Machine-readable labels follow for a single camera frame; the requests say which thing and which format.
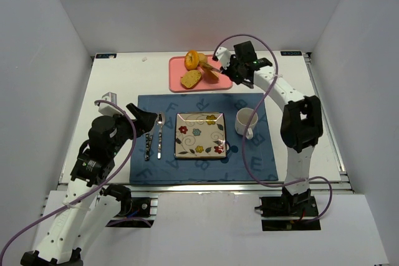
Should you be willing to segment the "silver metal tongs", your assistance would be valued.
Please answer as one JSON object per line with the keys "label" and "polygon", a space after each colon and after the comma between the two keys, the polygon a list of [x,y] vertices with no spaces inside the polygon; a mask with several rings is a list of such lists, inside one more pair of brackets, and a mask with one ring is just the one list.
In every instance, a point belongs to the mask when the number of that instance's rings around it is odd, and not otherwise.
{"label": "silver metal tongs", "polygon": [[218,74],[221,73],[220,69],[217,69],[216,67],[213,67],[212,65],[206,62],[200,62],[199,66],[204,72],[214,72]]}

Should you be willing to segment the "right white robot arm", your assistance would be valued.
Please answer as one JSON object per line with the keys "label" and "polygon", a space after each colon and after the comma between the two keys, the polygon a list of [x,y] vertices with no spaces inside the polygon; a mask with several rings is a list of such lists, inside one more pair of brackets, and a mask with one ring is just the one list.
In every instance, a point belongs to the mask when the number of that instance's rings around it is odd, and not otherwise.
{"label": "right white robot arm", "polygon": [[292,87],[282,75],[275,54],[273,62],[259,58],[250,41],[236,44],[234,53],[219,46],[213,60],[222,74],[236,83],[258,87],[282,112],[280,134],[287,147],[287,172],[282,185],[282,202],[289,208],[310,199],[310,161],[323,134],[321,102]]}

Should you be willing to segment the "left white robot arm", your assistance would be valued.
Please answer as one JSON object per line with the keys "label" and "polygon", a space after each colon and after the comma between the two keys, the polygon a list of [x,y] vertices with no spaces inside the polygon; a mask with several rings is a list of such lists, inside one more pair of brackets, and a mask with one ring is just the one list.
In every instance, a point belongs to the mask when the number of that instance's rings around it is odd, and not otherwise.
{"label": "left white robot arm", "polygon": [[130,118],[110,101],[98,100],[101,115],[92,121],[79,148],[62,207],[43,240],[24,253],[21,265],[82,265],[87,250],[108,222],[131,208],[129,188],[109,184],[115,157],[127,141],[135,141],[155,126],[157,114],[127,105]]}

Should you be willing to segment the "herb bread slice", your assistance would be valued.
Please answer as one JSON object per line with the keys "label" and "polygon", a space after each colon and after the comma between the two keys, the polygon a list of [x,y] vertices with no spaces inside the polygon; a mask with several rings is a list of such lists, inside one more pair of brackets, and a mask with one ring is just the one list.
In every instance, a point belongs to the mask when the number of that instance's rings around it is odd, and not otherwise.
{"label": "herb bread slice", "polygon": [[219,75],[218,75],[217,72],[215,72],[215,71],[213,71],[213,70],[211,70],[211,69],[209,69],[209,68],[207,68],[205,66],[202,66],[201,68],[202,68],[202,70],[204,72],[204,77],[206,78],[206,80],[208,82],[216,83],[216,82],[219,81]]}
{"label": "herb bread slice", "polygon": [[202,79],[202,73],[199,70],[190,70],[180,78],[180,83],[185,89],[194,88]]}

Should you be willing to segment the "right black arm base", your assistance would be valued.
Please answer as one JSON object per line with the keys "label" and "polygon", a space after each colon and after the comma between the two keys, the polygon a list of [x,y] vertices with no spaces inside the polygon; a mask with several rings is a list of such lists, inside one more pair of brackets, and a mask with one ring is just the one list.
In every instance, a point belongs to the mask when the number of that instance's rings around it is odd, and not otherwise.
{"label": "right black arm base", "polygon": [[280,196],[264,196],[254,210],[262,217],[264,232],[291,232],[321,230],[319,210],[315,197],[308,189],[291,195],[286,188]]}

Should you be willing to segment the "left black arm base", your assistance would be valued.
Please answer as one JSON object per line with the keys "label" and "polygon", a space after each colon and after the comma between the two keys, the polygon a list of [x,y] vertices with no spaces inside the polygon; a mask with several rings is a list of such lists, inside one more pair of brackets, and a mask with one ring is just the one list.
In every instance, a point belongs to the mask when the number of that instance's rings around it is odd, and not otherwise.
{"label": "left black arm base", "polygon": [[102,188],[95,207],[110,213],[106,227],[150,228],[155,222],[157,201],[146,195],[133,193],[123,185],[111,184]]}

